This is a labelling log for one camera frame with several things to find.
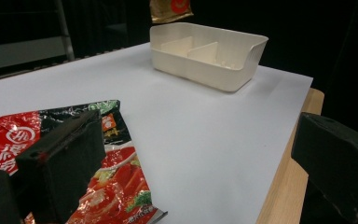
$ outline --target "white tabletop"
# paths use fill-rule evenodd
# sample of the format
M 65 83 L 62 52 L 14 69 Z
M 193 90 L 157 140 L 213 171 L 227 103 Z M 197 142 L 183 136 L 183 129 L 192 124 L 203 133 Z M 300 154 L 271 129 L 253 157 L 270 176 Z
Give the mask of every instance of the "white tabletop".
M 121 101 L 159 223 L 255 223 L 311 77 L 258 66 L 227 93 L 152 67 L 149 44 L 0 80 L 0 116 Z

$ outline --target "food image on package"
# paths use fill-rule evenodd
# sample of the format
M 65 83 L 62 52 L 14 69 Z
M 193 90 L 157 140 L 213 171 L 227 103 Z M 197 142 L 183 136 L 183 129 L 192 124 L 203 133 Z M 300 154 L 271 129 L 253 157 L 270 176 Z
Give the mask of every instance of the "food image on package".
M 51 108 L 0 117 L 0 170 L 17 172 L 15 157 L 79 113 L 98 109 L 106 156 L 67 224 L 156 223 L 167 215 L 152 204 L 141 163 L 120 113 L 120 101 Z M 35 223 L 32 214 L 26 224 Z

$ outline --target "wooden table edge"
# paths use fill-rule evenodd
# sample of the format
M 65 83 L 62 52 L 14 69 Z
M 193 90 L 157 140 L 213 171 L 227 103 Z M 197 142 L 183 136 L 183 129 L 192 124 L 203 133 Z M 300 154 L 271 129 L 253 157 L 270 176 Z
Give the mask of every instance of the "wooden table edge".
M 324 94 L 310 88 L 304 101 L 302 112 L 321 114 Z M 296 126 L 292 131 L 281 163 L 269 188 L 257 224 L 266 223 L 299 223 L 301 210 L 307 188 L 308 175 L 292 158 L 291 151 L 296 134 Z

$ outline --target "instant noodle package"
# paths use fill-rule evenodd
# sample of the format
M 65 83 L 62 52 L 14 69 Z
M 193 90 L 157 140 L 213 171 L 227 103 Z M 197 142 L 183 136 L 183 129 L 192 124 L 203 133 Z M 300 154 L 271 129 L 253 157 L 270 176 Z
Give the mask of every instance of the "instant noodle package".
M 64 120 L 89 110 L 100 110 L 105 158 L 89 181 L 86 194 L 67 224 L 156 223 L 167 213 L 152 204 L 141 163 L 120 113 L 120 101 L 30 111 L 0 117 L 0 170 L 14 175 L 16 156 L 58 127 Z M 33 215 L 26 224 L 35 223 Z

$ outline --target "white plastic tray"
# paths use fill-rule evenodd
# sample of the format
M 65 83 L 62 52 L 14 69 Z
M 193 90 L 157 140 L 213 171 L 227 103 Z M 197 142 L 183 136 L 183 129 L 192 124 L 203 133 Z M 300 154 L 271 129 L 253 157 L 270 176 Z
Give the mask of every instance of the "white plastic tray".
M 222 91 L 237 91 L 254 76 L 268 40 L 187 22 L 150 28 L 156 69 Z

